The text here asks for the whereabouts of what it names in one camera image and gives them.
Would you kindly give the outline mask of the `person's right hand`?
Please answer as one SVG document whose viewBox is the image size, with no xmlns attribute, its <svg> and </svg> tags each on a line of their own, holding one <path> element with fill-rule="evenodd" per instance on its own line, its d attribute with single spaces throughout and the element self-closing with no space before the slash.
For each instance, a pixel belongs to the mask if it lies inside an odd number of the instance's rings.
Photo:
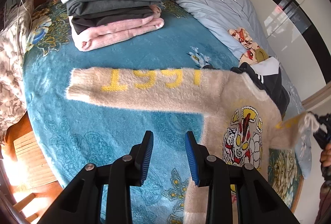
<svg viewBox="0 0 331 224">
<path fill-rule="evenodd" d="M 321 156 L 320 156 L 320 163 L 321 163 L 321 172 L 322 172 L 322 176 L 326 177 L 327 173 L 328 173 L 328 167 L 330 166 L 330 152 L 331 149 L 331 144 L 328 143 L 326 145 L 326 147 L 322 150 L 321 152 Z"/>
</svg>

